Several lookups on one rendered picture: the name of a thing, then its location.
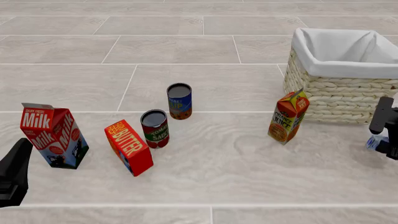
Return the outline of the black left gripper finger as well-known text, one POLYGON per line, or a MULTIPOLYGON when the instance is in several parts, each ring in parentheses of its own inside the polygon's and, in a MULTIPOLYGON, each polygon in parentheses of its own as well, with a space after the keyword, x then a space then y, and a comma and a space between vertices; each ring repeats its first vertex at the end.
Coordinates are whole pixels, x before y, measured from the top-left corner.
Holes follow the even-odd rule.
POLYGON ((0 180, 16 180, 27 175, 33 145, 27 138, 20 138, 0 160, 0 180))

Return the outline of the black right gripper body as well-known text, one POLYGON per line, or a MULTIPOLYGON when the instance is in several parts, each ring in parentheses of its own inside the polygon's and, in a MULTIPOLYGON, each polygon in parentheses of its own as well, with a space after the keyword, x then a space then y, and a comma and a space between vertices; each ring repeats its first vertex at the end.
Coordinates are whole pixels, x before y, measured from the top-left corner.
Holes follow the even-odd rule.
POLYGON ((391 108, 385 128, 388 130, 390 140, 398 140, 398 108, 391 108))

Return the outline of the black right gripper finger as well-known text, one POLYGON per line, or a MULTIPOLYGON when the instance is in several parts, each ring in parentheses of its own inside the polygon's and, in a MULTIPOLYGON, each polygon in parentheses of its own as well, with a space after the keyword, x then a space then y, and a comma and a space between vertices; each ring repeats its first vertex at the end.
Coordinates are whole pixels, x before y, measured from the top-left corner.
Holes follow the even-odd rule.
POLYGON ((388 120, 388 112, 391 110, 393 102, 393 98, 380 97, 369 125, 369 130, 372 134, 381 134, 383 132, 386 121, 388 120))
POLYGON ((388 158, 398 160, 398 147, 391 145, 389 142, 381 140, 377 146, 377 152, 385 154, 388 158))

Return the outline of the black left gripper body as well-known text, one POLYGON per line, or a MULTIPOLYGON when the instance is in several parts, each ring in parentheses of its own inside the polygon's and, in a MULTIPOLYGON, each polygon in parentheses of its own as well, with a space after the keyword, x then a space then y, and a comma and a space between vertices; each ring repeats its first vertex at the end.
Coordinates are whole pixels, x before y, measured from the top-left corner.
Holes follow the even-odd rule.
POLYGON ((27 177, 0 176, 0 208, 18 207, 28 190, 27 177))

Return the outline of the small blue white cream cheese box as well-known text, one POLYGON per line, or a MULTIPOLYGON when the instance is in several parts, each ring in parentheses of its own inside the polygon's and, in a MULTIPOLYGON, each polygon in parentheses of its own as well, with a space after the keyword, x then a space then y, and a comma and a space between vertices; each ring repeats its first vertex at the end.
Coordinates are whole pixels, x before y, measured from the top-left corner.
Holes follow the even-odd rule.
POLYGON ((389 138, 381 134, 372 135, 366 143, 366 148, 375 151, 382 141, 388 143, 389 138))

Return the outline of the woven wicker basket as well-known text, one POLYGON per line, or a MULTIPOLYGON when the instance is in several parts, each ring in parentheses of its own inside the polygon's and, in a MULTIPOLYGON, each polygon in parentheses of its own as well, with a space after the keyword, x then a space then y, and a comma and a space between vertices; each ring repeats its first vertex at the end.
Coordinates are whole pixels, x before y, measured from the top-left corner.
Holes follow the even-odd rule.
POLYGON ((284 91, 303 89, 310 106, 308 121, 323 123, 368 124, 380 97, 398 93, 398 78, 322 78, 308 74, 296 51, 290 50, 284 91))

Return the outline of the white cloth basket liner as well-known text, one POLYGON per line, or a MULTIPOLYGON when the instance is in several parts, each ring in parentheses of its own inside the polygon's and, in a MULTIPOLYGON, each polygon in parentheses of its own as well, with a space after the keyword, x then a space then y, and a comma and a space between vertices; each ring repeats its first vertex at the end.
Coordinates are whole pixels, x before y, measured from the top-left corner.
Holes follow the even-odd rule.
POLYGON ((311 76, 398 79, 398 46, 373 30, 298 28, 292 48, 311 76))

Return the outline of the red white milk carton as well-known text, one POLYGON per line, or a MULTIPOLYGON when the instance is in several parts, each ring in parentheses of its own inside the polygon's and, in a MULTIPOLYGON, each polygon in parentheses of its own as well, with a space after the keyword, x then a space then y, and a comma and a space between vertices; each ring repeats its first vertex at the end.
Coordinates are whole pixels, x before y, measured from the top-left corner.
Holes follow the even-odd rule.
POLYGON ((71 111, 46 104, 22 106, 20 129, 48 164, 77 169, 89 147, 71 111))

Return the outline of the orange juice carton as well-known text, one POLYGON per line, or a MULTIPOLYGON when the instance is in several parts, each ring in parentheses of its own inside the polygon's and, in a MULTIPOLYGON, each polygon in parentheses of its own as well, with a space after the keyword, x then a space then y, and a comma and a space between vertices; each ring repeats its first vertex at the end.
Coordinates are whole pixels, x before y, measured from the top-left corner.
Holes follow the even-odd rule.
POLYGON ((309 106, 310 102, 303 89, 285 95, 276 104, 268 135, 286 145, 299 130, 309 106))

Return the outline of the red butter box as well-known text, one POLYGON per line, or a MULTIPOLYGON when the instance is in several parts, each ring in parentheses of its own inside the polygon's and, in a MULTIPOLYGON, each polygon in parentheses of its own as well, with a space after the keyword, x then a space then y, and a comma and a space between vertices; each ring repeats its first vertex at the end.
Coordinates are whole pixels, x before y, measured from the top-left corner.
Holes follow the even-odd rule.
POLYGON ((149 146, 124 119, 104 129, 115 154, 137 177, 154 165, 149 146))

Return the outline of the red tomato sauce can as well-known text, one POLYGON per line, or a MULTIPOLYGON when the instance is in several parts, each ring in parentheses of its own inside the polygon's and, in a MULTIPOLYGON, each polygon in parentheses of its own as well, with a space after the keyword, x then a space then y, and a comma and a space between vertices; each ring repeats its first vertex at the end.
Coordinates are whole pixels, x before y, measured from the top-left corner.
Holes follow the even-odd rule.
POLYGON ((165 147, 169 142, 167 115, 162 110, 149 110, 141 116, 147 145, 152 149, 165 147))

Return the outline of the blue soup can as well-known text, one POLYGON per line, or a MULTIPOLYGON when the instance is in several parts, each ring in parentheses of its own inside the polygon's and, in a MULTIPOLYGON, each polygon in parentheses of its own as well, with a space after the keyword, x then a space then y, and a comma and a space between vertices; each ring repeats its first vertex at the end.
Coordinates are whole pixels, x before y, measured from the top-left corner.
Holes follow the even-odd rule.
POLYGON ((174 83, 167 88, 169 112, 173 119, 183 120, 192 115, 192 89, 186 83, 174 83))

